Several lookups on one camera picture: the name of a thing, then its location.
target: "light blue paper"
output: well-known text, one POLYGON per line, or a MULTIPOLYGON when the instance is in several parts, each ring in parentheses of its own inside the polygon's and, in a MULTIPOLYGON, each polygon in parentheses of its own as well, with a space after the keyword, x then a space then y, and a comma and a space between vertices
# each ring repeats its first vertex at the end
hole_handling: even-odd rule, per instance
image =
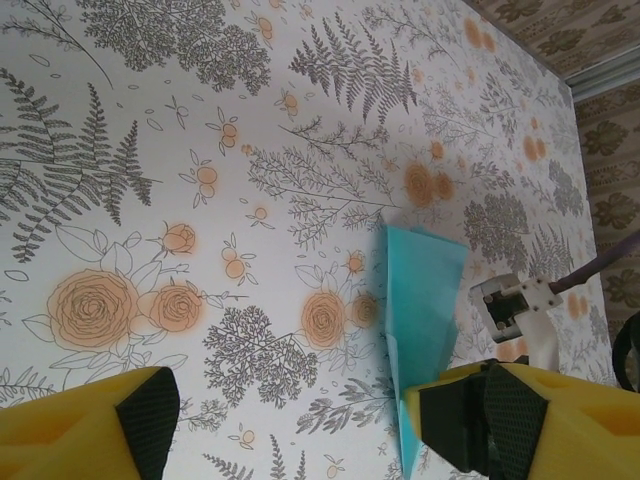
POLYGON ((433 382, 448 366, 453 320, 467 247, 424 230, 388 227, 385 331, 395 388, 402 470, 411 477, 421 442, 411 428, 402 392, 433 382))

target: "damask wallpaper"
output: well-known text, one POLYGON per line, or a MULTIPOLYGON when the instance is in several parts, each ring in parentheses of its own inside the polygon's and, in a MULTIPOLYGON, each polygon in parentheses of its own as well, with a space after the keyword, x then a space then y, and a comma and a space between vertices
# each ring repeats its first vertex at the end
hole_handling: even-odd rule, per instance
POLYGON ((640 43, 637 0, 468 0, 566 78, 640 43))
MULTIPOLYGON (((598 250, 640 228, 640 81, 576 105, 598 250)), ((611 338, 640 310, 640 253, 602 273, 611 338)))
MULTIPOLYGON (((470 247, 453 365, 527 351, 470 287, 596 253, 568 88, 460 1, 0 12, 0 407, 170 366, 167 479, 401 478, 385 225, 470 247)), ((599 279, 552 313, 611 383, 599 279)))

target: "botanical print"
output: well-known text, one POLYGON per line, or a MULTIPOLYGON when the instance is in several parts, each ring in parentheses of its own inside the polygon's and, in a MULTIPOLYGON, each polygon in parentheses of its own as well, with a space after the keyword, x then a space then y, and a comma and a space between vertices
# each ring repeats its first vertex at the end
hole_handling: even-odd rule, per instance
MULTIPOLYGON (((513 25, 560 8, 521 3, 513 25)), ((619 17, 593 5, 590 24, 619 17)), ((595 132, 579 137, 566 85, 458 0, 0 11, 0 407, 167 365, 181 397, 167 479, 408 476, 386 225, 469 247, 459 366, 526 352, 491 340, 471 286, 557 279, 596 254, 589 212, 610 234, 638 219, 603 186, 636 180, 615 155, 638 121, 601 116, 637 89, 578 108, 595 132), (606 158, 591 209, 581 143, 606 158)), ((635 304, 632 267, 603 276, 613 305, 635 304)), ((611 384, 600 292, 592 279, 551 315, 562 371, 611 384)), ((428 448, 416 463, 414 478, 468 476, 428 448)))
POLYGON ((107 143, 108 124, 93 85, 88 84, 89 114, 76 135, 69 131, 73 125, 56 114, 58 104, 48 104, 46 95, 36 98, 33 87, 5 68, 0 69, 0 78, 12 93, 16 110, 24 112, 18 118, 25 123, 0 129, 9 134, 1 148, 12 152, 0 160, 0 221, 8 222, 14 213, 26 210, 26 223, 18 223, 13 233, 18 243, 11 249, 20 263, 35 257, 52 227, 70 221, 70 215, 90 211, 90 204, 104 206, 118 225, 120 204, 129 188, 142 204, 151 205, 154 180, 143 176, 137 158, 138 124, 133 122, 119 146, 107 143))
POLYGON ((8 368, 2 371, 2 375, 0 375, 0 409, 56 393, 52 383, 47 385, 47 377, 34 372, 33 367, 27 368, 17 377, 12 379, 11 371, 8 368))
POLYGON ((402 62, 398 58, 395 47, 391 46, 391 58, 384 52, 380 43, 364 27, 364 38, 360 39, 345 25, 336 12, 335 22, 339 33, 332 29, 330 20, 323 18, 322 24, 328 38, 329 47, 324 44, 315 26, 311 26, 313 45, 310 47, 302 42, 304 52, 296 51, 296 57, 291 63, 291 70, 307 75, 314 85, 319 83, 324 93, 329 96, 329 88, 333 81, 335 96, 340 103, 342 91, 349 111, 353 108, 356 98, 364 95, 362 118, 367 122, 367 116, 378 104, 378 120, 384 124, 388 111, 395 105, 402 104, 409 113, 409 101, 416 103, 416 92, 413 91, 409 74, 409 62, 402 62), (369 49, 361 49, 366 42, 369 49))
POLYGON ((187 183, 197 185, 198 190, 193 197, 193 208, 198 208, 201 203, 207 205, 207 201, 216 194, 216 181, 218 180, 218 172, 215 168, 208 166, 213 160, 200 160, 198 154, 193 150, 191 153, 191 162, 193 167, 189 167, 189 173, 180 173, 178 176, 187 183))
MULTIPOLYGON (((304 450, 300 454, 300 462, 297 465, 297 469, 295 470, 294 476, 290 477, 287 475, 287 468, 284 463, 284 458, 282 455, 282 451, 280 450, 280 445, 278 444, 278 440, 274 435, 269 435, 271 438, 271 448, 273 457, 271 467, 271 473, 269 474, 269 478, 274 480, 305 480, 307 478, 306 474, 306 459, 304 450)), ((218 471, 225 477, 230 480, 249 480, 253 477, 254 469, 248 470, 247 467, 238 467, 237 463, 225 462, 220 457, 214 457, 207 453, 203 454, 203 457, 208 461, 213 463, 218 471)))
POLYGON ((287 399, 302 392, 301 383, 315 384, 317 357, 306 353, 295 333, 277 337, 271 321, 255 306, 229 307, 220 326, 209 327, 203 344, 213 353, 205 359, 209 388, 221 388, 232 407, 238 407, 247 387, 258 381, 262 402, 284 408, 287 399))
POLYGON ((345 428, 349 422, 358 428, 369 424, 395 421, 395 396, 391 378, 377 377, 375 383, 369 384, 349 378, 339 393, 340 404, 335 405, 330 398, 317 398, 309 405, 309 412, 298 419, 296 433, 312 434, 322 428, 334 434, 345 428))

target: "orange rose illustration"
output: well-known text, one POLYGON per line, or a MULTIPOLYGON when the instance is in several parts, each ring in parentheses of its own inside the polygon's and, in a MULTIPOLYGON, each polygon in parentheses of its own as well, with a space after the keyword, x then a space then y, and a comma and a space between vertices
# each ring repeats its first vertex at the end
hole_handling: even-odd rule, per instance
POLYGON ((524 154, 530 162, 535 162, 538 159, 538 151, 536 149, 536 145, 533 142, 533 138, 529 135, 524 137, 523 142, 524 154))
POLYGON ((469 43, 473 47, 482 47, 482 35, 480 34, 480 29, 478 28, 476 22, 474 22, 470 18, 467 18, 464 21, 464 33, 467 36, 467 40, 469 40, 469 43))
POLYGON ((433 202, 433 177, 424 165, 409 166, 404 175, 404 185, 409 200, 416 207, 428 207, 433 202))
POLYGON ((162 247, 169 253, 190 253, 196 243, 196 232, 180 223, 171 227, 162 238, 162 247))
POLYGON ((193 327, 202 307, 195 287, 169 285, 159 292, 145 293, 138 300, 140 313, 158 328, 182 332, 193 327))
POLYGON ((373 295, 360 295, 353 301, 351 321, 360 328, 372 326, 378 316, 378 303, 373 295))
POLYGON ((455 187, 451 177, 446 173, 439 173, 435 178, 436 195, 443 200, 451 200, 455 195, 455 187))
POLYGON ((302 328, 316 348, 333 347, 344 334, 344 304, 333 293, 316 293, 302 310, 302 328))
POLYGON ((129 331, 138 293, 119 275, 97 270, 75 273, 47 302, 56 343, 69 350, 107 351, 129 331))

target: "purple cable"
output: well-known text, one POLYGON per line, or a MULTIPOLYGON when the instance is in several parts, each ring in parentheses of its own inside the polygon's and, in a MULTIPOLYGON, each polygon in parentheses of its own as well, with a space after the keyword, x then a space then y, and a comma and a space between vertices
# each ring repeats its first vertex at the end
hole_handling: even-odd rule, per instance
POLYGON ((620 260, 622 257, 633 252, 640 246, 640 230, 632 233, 617 245, 614 245, 609 250, 596 258, 591 260, 586 265, 580 267, 575 272, 570 273, 564 278, 561 278, 557 282, 549 284, 549 288, 556 295, 558 293, 565 292, 576 285, 582 285, 587 283, 592 276, 596 273, 600 273, 612 263, 620 260))

